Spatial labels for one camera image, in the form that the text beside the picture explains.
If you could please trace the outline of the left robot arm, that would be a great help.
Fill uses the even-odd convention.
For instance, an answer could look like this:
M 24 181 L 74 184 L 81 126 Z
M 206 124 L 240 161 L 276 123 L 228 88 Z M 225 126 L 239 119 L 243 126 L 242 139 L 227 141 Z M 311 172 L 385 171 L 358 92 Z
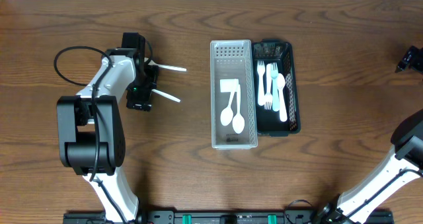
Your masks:
M 125 32 L 122 44 L 102 52 L 101 66 L 90 83 L 57 102 L 59 157 L 95 190 L 104 211 L 66 213 L 64 223 L 142 223 L 139 199 L 129 187 L 122 164 L 126 141 L 118 104 L 150 111 L 158 68 L 145 58 L 149 42 Z

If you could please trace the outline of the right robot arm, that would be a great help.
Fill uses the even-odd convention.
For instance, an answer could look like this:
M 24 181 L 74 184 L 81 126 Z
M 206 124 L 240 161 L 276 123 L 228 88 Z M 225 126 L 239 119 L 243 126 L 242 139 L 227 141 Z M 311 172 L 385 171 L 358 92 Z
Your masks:
M 387 156 L 352 189 L 326 205 L 313 223 L 365 223 L 397 190 L 422 177 L 422 111 L 406 118 L 391 136 Z

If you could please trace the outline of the white plastic fork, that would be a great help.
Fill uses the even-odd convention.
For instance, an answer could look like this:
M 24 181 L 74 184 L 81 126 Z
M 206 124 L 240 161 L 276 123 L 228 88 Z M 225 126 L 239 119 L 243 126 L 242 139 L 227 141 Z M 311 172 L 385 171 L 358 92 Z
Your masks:
M 272 109 L 275 112 L 280 110 L 280 102 L 278 96 L 278 85 L 277 85 L 277 78 L 278 78 L 278 66 L 277 63 L 272 63 L 270 76 L 272 78 Z
M 272 94 L 271 94 L 272 78 L 271 78 L 271 69 L 272 69 L 272 64 L 271 63 L 268 63 L 266 65 L 266 93 L 264 95 L 264 99 L 265 99 L 264 108 L 266 110 L 270 110 L 272 108 Z
M 263 76 L 266 68 L 262 60 L 257 61 L 257 73 L 258 73 L 258 105 L 264 106 L 264 81 Z

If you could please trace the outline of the white plastic spoon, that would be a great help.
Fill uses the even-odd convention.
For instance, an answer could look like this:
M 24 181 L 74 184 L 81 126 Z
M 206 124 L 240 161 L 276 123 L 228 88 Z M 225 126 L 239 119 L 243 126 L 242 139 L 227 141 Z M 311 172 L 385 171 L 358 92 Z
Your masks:
M 233 129 L 234 132 L 240 134 L 243 132 L 245 127 L 245 120 L 241 115 L 241 86 L 237 85 L 237 113 L 233 117 Z
M 220 115 L 220 121 L 222 126 L 228 126 L 231 123 L 231 120 L 233 119 L 233 111 L 232 111 L 232 102 L 235 95 L 235 91 L 237 90 L 237 85 L 234 85 L 231 94 L 229 97 L 229 102 L 227 106 L 222 110 Z
M 153 89 L 153 90 L 152 90 L 152 92 L 153 92 L 153 93 L 156 93 L 156 94 L 158 94 L 158 95 L 160 95 L 160 96 L 162 96 L 162 97 L 165 97 L 165 98 L 167 98 L 167 99 L 169 99 L 169 100 L 171 100 L 171 101 L 174 101 L 174 102 L 180 102 L 180 99 L 179 99 L 179 98 L 177 98 L 177 97 L 175 97 L 175 96 L 173 96 L 173 95 L 171 95 L 171 94 L 165 93 L 165 92 L 163 92 L 163 91 L 159 91 L 159 90 L 157 90 L 157 89 Z
M 177 67 L 177 66 L 172 66 L 172 65 L 163 65 L 163 64 L 158 64 L 155 63 L 152 59 L 149 59 L 148 57 L 144 58 L 144 62 L 147 62 L 148 65 L 151 66 L 157 66 L 159 68 L 162 69 L 168 69 L 168 70 L 173 70 L 173 71 L 181 71 L 181 72 L 187 72 L 187 69 L 184 67 Z
M 279 103 L 280 103 L 279 118 L 281 122 L 286 122 L 288 120 L 285 98 L 284 98 L 284 87 L 286 85 L 286 81 L 284 76 L 281 73 L 278 74 L 277 84 L 278 84 Z

